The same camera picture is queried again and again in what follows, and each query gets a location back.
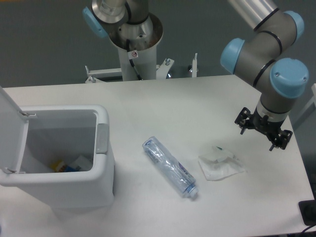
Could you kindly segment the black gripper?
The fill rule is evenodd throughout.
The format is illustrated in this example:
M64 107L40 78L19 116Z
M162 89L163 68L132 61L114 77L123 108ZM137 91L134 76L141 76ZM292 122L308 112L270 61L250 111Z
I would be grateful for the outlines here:
M264 115L261 117L257 111L252 114L250 110L244 107L235 119L235 124L241 129L240 134L242 135L247 129L254 129L268 138L271 142L269 151L274 148L286 149L293 132L290 130L281 130L283 121L269 121L268 116Z

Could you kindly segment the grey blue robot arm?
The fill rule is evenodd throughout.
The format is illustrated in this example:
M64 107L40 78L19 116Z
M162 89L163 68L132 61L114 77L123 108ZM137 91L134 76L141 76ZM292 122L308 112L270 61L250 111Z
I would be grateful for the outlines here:
M255 111L244 108L235 123L264 134L273 148L285 149L292 132L281 126L309 80L304 63L281 54L304 32L302 17L281 12L271 0L232 0L231 6L255 32L250 42L236 38L220 63L261 93ZM166 79L172 60L157 65L163 27L146 0L94 0L82 11L91 31L117 48L123 80Z

